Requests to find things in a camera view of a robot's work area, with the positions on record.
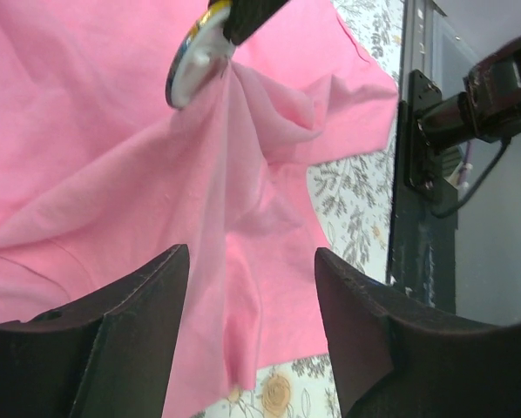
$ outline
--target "pink fabric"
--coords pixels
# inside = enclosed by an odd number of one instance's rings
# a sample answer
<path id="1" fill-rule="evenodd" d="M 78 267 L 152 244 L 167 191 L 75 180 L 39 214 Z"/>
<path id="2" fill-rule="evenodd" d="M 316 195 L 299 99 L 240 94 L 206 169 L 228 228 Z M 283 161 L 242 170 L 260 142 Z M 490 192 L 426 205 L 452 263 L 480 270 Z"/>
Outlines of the pink fabric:
<path id="1" fill-rule="evenodd" d="M 169 418 L 327 350 L 313 265 L 327 241 L 306 170 L 383 148 L 396 108 L 332 4 L 294 0 L 169 109 L 166 71 L 205 7 L 0 0 L 0 321 L 187 243 Z"/>

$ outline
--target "wire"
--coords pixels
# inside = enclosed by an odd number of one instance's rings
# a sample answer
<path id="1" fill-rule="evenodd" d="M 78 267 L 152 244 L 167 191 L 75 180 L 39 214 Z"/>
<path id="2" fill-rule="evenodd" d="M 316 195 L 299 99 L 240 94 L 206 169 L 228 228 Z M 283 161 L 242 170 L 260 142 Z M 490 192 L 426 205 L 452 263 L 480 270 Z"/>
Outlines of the wire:
<path id="1" fill-rule="evenodd" d="M 470 190 L 461 198 L 458 203 L 450 207 L 449 209 L 445 210 L 444 212 L 435 212 L 434 209 L 431 210 L 431 214 L 439 219 L 444 219 L 449 217 L 450 215 L 456 213 L 459 211 L 462 206 L 464 206 L 466 203 L 470 201 L 472 196 L 477 192 L 477 189 L 481 184 L 487 179 L 487 176 L 493 171 L 495 168 L 495 165 L 498 164 L 500 159 L 503 157 L 504 153 L 508 149 L 508 146 L 511 144 L 512 138 L 503 138 L 501 139 L 501 148 L 498 150 L 497 155 L 494 159 L 491 160 L 489 165 L 487 165 L 487 168 L 485 168 L 484 172 L 481 173 L 481 175 L 477 178 L 476 183 L 471 187 Z"/>

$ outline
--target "table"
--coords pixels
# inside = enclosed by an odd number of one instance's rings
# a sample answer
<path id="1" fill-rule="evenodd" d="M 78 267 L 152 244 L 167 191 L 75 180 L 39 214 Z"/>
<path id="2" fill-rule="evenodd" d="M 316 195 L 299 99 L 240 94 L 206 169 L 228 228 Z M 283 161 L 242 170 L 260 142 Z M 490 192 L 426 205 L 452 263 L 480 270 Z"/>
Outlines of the table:
<path id="1" fill-rule="evenodd" d="M 379 65 L 400 79 L 403 0 L 333 0 Z M 346 158 L 308 171 L 308 189 L 332 250 L 368 276 L 385 281 L 396 125 L 383 152 Z M 193 418 L 339 418 L 327 354 L 267 367 L 253 391 L 235 389 Z"/>

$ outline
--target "black bracket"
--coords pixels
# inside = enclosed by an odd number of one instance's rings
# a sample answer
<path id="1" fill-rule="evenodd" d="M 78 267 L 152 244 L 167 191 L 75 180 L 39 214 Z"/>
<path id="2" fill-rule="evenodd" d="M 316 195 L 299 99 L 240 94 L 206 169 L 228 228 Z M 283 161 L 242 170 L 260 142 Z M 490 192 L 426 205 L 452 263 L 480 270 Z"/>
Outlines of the black bracket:
<path id="1" fill-rule="evenodd" d="M 441 91 L 422 72 L 414 70 L 409 74 L 408 111 L 401 133 L 405 135 L 402 142 L 407 154 L 405 182 L 434 203 L 439 203 L 442 197 L 442 157 L 435 154 L 425 139 L 419 117 L 424 110 L 442 101 Z"/>

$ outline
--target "floral tablecloth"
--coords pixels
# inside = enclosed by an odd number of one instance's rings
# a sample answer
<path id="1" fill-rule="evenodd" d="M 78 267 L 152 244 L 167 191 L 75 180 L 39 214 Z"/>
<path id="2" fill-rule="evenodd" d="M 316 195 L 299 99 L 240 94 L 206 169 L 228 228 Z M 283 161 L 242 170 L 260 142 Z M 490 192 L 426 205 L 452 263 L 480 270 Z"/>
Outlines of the floral tablecloth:
<path id="1" fill-rule="evenodd" d="M 403 0 L 333 0 L 355 38 L 398 82 Z M 384 281 L 394 173 L 394 129 L 383 152 L 346 158 L 308 171 L 315 211 L 335 253 Z M 327 354 L 267 367 L 253 391 L 230 396 L 193 418 L 339 418 Z"/>

